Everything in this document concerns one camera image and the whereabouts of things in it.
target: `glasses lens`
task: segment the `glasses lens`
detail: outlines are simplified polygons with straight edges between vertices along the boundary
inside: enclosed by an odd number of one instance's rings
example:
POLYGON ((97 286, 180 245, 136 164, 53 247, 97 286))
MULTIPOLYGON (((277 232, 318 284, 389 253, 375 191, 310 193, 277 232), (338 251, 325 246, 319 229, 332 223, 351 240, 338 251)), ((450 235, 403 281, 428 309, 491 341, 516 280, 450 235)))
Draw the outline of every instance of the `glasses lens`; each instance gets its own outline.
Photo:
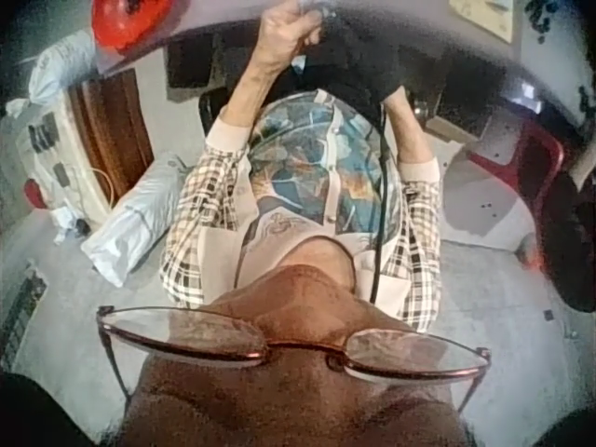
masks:
POLYGON ((345 352, 362 366, 396 373, 445 373, 488 366, 486 359, 466 347, 417 332, 357 332, 347 340, 345 352))
POLYGON ((258 329, 239 319, 176 308, 120 310, 101 317, 109 333, 153 350, 192 355, 233 355, 258 359, 265 341, 258 329))

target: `white bag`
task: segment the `white bag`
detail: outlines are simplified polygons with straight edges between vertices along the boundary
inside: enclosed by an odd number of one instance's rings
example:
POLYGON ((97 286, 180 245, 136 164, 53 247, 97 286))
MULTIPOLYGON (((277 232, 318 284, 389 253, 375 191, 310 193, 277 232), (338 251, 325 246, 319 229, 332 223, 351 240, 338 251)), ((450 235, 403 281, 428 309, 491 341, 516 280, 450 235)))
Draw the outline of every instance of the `white bag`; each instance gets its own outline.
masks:
POLYGON ((187 169, 174 154, 154 161, 81 250, 117 287, 174 219, 187 169))
POLYGON ((95 40, 89 30, 67 35, 37 58, 29 79, 29 100, 50 104, 56 95, 82 81, 95 68, 95 40))

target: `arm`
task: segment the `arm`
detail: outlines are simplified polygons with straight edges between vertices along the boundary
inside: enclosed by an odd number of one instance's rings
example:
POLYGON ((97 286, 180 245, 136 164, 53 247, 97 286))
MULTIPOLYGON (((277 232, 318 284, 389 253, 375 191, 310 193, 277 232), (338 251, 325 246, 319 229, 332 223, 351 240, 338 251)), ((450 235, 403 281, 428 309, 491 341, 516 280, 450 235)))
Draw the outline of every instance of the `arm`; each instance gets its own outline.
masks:
POLYGON ((301 16, 293 0, 263 14, 249 65, 211 128, 205 153, 186 179, 167 236, 159 273, 178 305, 203 303, 199 250, 206 229, 237 231, 233 212, 237 164, 246 154, 252 126, 275 79, 305 38, 318 40, 319 25, 318 13, 301 16))
POLYGON ((424 332, 434 321, 440 301, 439 164, 403 88, 385 99, 385 108, 398 145, 398 170, 411 225, 410 253, 419 254, 429 272, 421 272, 420 265, 413 261, 413 284, 402 319, 424 332))

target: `red object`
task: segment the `red object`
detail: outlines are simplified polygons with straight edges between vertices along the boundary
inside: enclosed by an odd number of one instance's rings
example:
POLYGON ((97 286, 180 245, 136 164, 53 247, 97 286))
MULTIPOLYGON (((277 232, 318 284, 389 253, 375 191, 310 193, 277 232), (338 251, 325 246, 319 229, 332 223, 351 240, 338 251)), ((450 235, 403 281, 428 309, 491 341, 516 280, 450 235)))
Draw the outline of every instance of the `red object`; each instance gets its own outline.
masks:
POLYGON ((102 47, 124 49, 138 42, 168 14, 173 0, 94 0, 91 23, 102 47))
POLYGON ((41 189, 34 179, 27 179, 27 182, 25 182, 22 190, 32 207, 38 208, 40 210, 47 209, 46 202, 44 201, 44 197, 41 194, 41 189))
MULTIPOLYGON (((515 153, 507 165, 499 165, 479 154, 469 159, 511 187, 528 206, 541 235, 545 195, 561 170, 564 150, 561 144, 533 121, 523 124, 515 153)), ((542 244, 537 241, 536 263, 542 266, 542 244)))

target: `hand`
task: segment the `hand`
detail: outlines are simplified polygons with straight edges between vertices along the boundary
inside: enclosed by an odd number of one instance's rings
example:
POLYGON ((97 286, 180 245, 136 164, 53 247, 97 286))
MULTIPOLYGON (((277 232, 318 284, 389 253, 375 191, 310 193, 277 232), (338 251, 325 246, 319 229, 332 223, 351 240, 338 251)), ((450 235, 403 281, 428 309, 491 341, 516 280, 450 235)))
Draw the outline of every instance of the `hand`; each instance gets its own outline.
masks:
POLYGON ((266 73, 278 75, 304 45, 316 45, 320 39, 322 17, 319 11, 300 13, 298 0, 287 0, 267 9, 261 17, 257 45, 251 64, 266 73))

